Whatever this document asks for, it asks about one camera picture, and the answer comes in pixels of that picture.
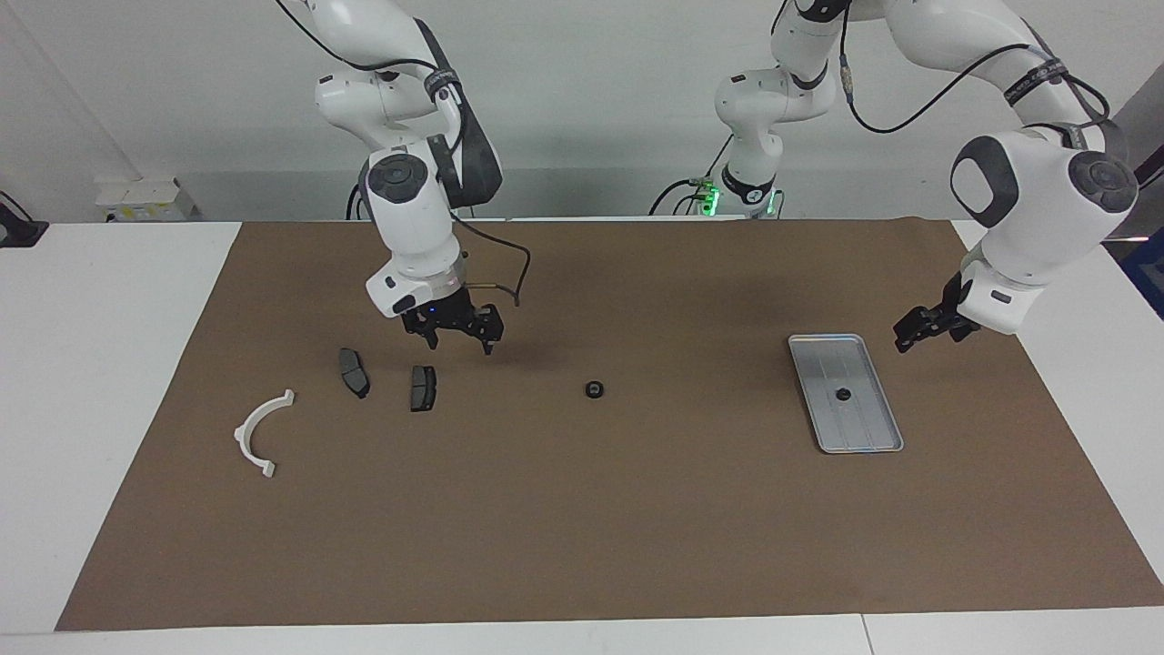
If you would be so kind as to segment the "black clamp mount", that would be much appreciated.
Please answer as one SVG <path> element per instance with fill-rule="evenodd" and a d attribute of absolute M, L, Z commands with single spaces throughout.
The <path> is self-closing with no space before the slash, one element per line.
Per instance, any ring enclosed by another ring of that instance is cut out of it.
<path fill-rule="evenodd" d="M 47 221 L 33 219 L 28 211 L 8 192 L 0 190 L 0 248 L 34 247 L 50 227 Z"/>

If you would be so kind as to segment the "silver metal tray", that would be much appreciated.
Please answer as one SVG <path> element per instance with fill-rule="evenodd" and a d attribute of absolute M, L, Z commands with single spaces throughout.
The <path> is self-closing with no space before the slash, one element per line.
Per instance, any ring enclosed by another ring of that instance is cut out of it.
<path fill-rule="evenodd" d="M 861 336 L 799 333 L 788 339 L 788 348 L 819 451 L 856 455 L 904 448 Z M 837 389 L 851 389 L 852 398 L 838 401 Z"/>

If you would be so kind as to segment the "blue crate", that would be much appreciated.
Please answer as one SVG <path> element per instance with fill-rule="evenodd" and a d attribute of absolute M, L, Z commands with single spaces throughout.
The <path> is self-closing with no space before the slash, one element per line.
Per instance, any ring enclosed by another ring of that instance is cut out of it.
<path fill-rule="evenodd" d="M 1164 227 L 1119 261 L 1119 269 L 1164 320 Z"/>

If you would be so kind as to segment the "brown table mat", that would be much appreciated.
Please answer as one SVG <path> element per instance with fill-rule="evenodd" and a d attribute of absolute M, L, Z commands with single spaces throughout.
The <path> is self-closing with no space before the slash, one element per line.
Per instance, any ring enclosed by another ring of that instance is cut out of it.
<path fill-rule="evenodd" d="M 965 254 L 951 225 L 490 232 L 535 261 L 487 357 L 372 308 L 370 225 L 242 227 L 57 628 L 1164 605 L 1016 339 L 894 347 Z M 799 333 L 864 339 L 901 451 L 819 451 Z M 233 432 L 284 389 L 267 479 Z"/>

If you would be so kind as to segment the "dark grey angled brake pad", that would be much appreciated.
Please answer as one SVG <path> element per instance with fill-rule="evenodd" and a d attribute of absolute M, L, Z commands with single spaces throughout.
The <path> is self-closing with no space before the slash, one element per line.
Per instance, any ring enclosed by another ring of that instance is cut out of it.
<path fill-rule="evenodd" d="M 370 391 L 370 380 L 365 373 L 365 366 L 360 357 L 360 353 L 352 348 L 341 348 L 338 351 L 338 369 L 345 380 L 346 389 L 359 398 L 365 398 Z"/>

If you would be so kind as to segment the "white curved plastic bracket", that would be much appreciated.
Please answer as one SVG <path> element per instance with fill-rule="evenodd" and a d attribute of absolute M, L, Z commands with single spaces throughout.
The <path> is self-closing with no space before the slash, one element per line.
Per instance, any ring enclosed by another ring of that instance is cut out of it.
<path fill-rule="evenodd" d="M 258 405 L 255 410 L 251 410 L 244 418 L 244 422 L 237 428 L 234 428 L 233 437 L 236 440 L 237 450 L 240 450 L 242 457 L 244 457 L 248 463 L 253 467 L 260 469 L 260 474 L 267 479 L 271 479 L 276 472 L 277 465 L 274 460 L 261 458 L 257 453 L 253 449 L 253 437 L 254 432 L 257 429 L 263 419 L 275 413 L 276 410 L 283 410 L 294 405 L 296 392 L 293 389 L 284 389 L 281 397 L 275 397 L 267 399 L 265 403 Z"/>

